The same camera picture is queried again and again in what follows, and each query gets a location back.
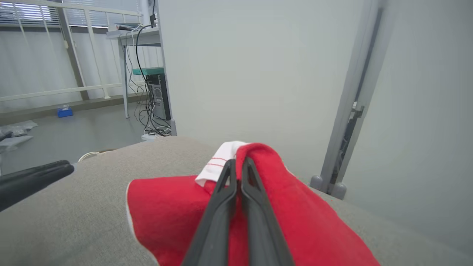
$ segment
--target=white railing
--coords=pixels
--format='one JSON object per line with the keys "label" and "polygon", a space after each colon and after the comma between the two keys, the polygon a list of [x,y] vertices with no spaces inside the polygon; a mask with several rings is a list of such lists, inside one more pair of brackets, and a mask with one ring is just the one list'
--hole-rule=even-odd
{"label": "white railing", "polygon": [[[1,0],[1,2],[12,3],[14,7],[15,7],[16,4],[27,4],[27,5],[36,5],[36,6],[46,6],[46,7],[51,7],[51,8],[83,10],[83,12],[85,14],[85,20],[87,22],[88,34],[89,34],[89,37],[90,37],[90,43],[92,45],[92,52],[93,52],[93,56],[94,56],[95,66],[97,67],[97,73],[98,73],[98,77],[99,77],[99,80],[100,80],[100,85],[76,87],[76,88],[66,88],[64,86],[64,89],[44,90],[44,91],[39,91],[39,92],[34,92],[34,93],[26,93],[26,94],[5,96],[5,97],[0,97],[0,102],[15,100],[15,99],[31,98],[31,97],[37,97],[37,96],[67,93],[67,92],[77,92],[77,91],[84,91],[84,90],[91,90],[91,89],[102,89],[105,98],[110,98],[108,89],[122,86],[121,83],[107,84],[106,81],[105,81],[105,66],[106,66],[106,64],[104,62],[104,59],[102,58],[102,55],[98,52],[99,49],[98,49],[96,39],[95,39],[95,36],[94,36],[94,32],[93,32],[90,12],[91,11],[104,12],[105,15],[106,15],[108,23],[110,23],[110,21],[109,21],[109,14],[110,13],[121,14],[124,21],[125,21],[125,16],[135,16],[135,17],[138,18],[138,21],[141,23],[141,14],[140,13],[133,12],[133,11],[126,11],[126,10],[94,7],[94,6],[63,4],[63,3],[44,1],[44,0]],[[29,41],[26,37],[26,33],[25,33],[24,27],[22,25],[22,19],[20,18],[20,16],[17,16],[17,18],[18,18],[18,26],[21,29],[24,41],[26,42],[26,47],[29,50],[29,51],[25,51],[25,53],[30,53],[31,55],[33,55],[34,51],[31,49],[31,45],[30,45],[30,43],[29,43]],[[69,33],[68,36],[70,37],[70,42],[74,44],[75,42],[72,39],[72,32],[71,32],[71,28],[69,26],[69,23],[67,21],[67,15],[65,16],[65,18],[66,18],[67,26],[64,25],[63,30],[68,31],[68,33]],[[44,17],[43,17],[43,24],[44,24],[44,28],[46,30],[46,34],[47,34],[48,39],[49,39],[49,45],[54,50],[54,46],[53,46],[53,42],[52,42],[52,39],[51,39],[50,31],[48,29],[47,21],[45,21]],[[81,66],[79,64],[79,58],[78,58],[78,54],[77,54],[75,45],[72,45],[72,49],[74,51],[74,56],[76,57],[76,61],[78,62],[80,78],[82,79],[82,83],[85,84],[84,75],[83,75],[83,71],[82,71],[83,69],[81,68]],[[55,64],[59,65],[58,59],[55,55],[52,57],[52,60],[55,60]],[[116,68],[118,77],[120,78],[121,75],[120,75],[119,68],[117,67],[118,64],[117,64],[117,58],[115,57],[115,54],[114,54],[114,62],[115,62],[115,67],[114,68]],[[41,62],[36,62],[35,65],[40,66]],[[42,79],[45,79],[45,77],[43,77],[42,74],[40,73],[40,70],[37,70],[37,71],[38,71],[37,76],[42,77]],[[63,77],[59,77],[59,79],[62,79],[62,83],[65,84],[65,82],[63,80]]]}

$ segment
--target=computer tower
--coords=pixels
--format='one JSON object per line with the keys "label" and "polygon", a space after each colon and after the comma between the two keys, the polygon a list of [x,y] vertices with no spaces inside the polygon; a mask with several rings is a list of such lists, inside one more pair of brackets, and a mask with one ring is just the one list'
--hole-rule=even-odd
{"label": "computer tower", "polygon": [[148,88],[151,91],[153,99],[153,115],[154,117],[171,120],[169,111],[169,101],[167,97],[167,86],[164,74],[149,75]]}

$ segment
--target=red towel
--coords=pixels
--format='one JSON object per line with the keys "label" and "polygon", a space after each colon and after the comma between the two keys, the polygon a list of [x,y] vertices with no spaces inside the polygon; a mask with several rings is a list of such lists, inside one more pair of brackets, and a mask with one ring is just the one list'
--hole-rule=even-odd
{"label": "red towel", "polygon": [[[246,156],[255,162],[268,198],[297,266],[378,266],[363,240],[317,194],[285,168],[269,146],[253,143],[236,153],[236,177]],[[137,240],[161,266],[178,266],[197,230],[215,182],[204,188],[196,176],[138,179],[127,194]],[[246,219],[237,199],[230,224],[228,264],[248,265]]]}

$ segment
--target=door hinge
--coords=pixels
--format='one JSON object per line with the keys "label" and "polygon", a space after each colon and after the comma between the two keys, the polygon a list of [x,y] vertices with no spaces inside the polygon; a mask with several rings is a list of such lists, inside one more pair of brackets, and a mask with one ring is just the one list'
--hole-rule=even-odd
{"label": "door hinge", "polygon": [[360,118],[361,115],[363,115],[363,110],[365,110],[365,107],[362,106],[360,109],[361,109],[361,110],[359,110],[359,111],[356,110],[356,109],[352,109],[352,110],[351,110],[351,111],[355,114],[355,115],[353,116],[353,118]]}

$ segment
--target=red stripe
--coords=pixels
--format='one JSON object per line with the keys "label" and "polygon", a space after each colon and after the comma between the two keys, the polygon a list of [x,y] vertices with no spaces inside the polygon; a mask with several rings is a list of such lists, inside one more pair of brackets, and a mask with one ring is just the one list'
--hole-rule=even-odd
{"label": "red stripe", "polygon": [[214,164],[214,163],[208,163],[207,165],[216,165],[216,166],[221,166],[221,167],[223,167],[223,165]]}
{"label": "red stripe", "polygon": [[212,157],[212,159],[218,159],[218,160],[224,160],[224,161],[227,161],[227,160],[225,160],[224,158],[219,158],[219,157]]}

